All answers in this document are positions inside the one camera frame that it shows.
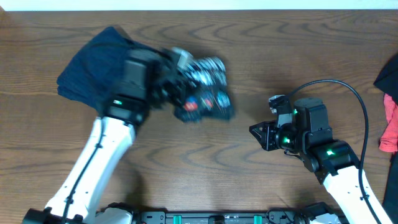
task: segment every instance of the black cable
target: black cable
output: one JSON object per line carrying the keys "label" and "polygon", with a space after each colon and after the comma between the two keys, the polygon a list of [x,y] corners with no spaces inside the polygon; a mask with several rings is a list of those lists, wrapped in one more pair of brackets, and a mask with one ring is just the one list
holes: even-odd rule
{"label": "black cable", "polygon": [[104,120],[101,119],[101,133],[100,133],[100,137],[98,140],[98,143],[95,145],[95,149],[93,151],[93,153],[91,154],[90,158],[87,160],[86,165],[83,167],[83,169],[81,170],[79,176],[76,179],[76,182],[73,184],[73,187],[69,193],[69,196],[67,197],[67,203],[65,205],[65,208],[63,209],[63,215],[62,215],[62,219],[61,219],[61,224],[65,224],[67,221],[67,216],[68,216],[68,211],[69,211],[69,206],[70,204],[73,202],[73,194],[76,191],[77,185],[79,184],[80,179],[83,177],[83,174],[85,173],[85,171],[87,170],[88,165],[90,164],[91,160],[94,158],[97,150],[99,148],[101,148],[101,142],[104,136],[104,130],[105,130],[105,124],[104,124]]}
{"label": "black cable", "polygon": [[301,156],[296,155],[297,152],[296,152],[296,153],[293,153],[293,152],[290,152],[288,149],[285,149],[284,154],[285,154],[286,156],[293,156],[293,157],[296,157],[297,159],[300,159],[301,161],[303,161],[303,158],[301,158]]}
{"label": "black cable", "polygon": [[266,219],[268,219],[270,224],[276,224],[275,222],[271,221],[271,219],[269,218],[269,212],[271,211],[275,211],[275,212],[283,212],[286,215],[286,218],[288,219],[288,223],[287,224],[294,224],[294,222],[289,218],[289,216],[286,214],[285,210],[283,208],[272,208],[270,210],[268,210],[266,212]]}
{"label": "black cable", "polygon": [[316,84],[316,83],[325,83],[325,82],[331,82],[331,83],[339,83],[340,85],[343,85],[347,88],[349,88],[349,90],[351,90],[354,95],[357,97],[359,103],[361,104],[362,110],[363,110],[363,115],[365,118],[365,135],[364,135],[364,139],[363,139],[363,147],[362,147],[362,153],[361,153],[361,161],[359,162],[359,169],[358,169],[358,179],[359,179],[359,188],[361,189],[361,193],[362,193],[362,198],[361,200],[365,200],[366,205],[368,206],[370,212],[372,213],[375,221],[380,224],[380,220],[376,215],[376,212],[374,212],[372,205],[369,202],[369,196],[366,195],[365,192],[365,188],[363,187],[363,180],[362,180],[362,173],[363,173],[363,164],[364,164],[364,160],[365,160],[365,153],[366,153],[366,145],[368,143],[368,135],[369,135],[369,121],[368,121],[368,112],[366,112],[366,107],[365,104],[362,100],[362,98],[360,97],[359,93],[353,88],[351,87],[349,84],[339,81],[339,80],[315,80],[309,83],[306,83],[298,88],[296,88],[295,90],[291,91],[288,95],[286,95],[287,98],[290,98],[292,95],[294,95],[296,92],[298,92],[299,90],[301,90],[302,88],[305,88],[307,86]]}

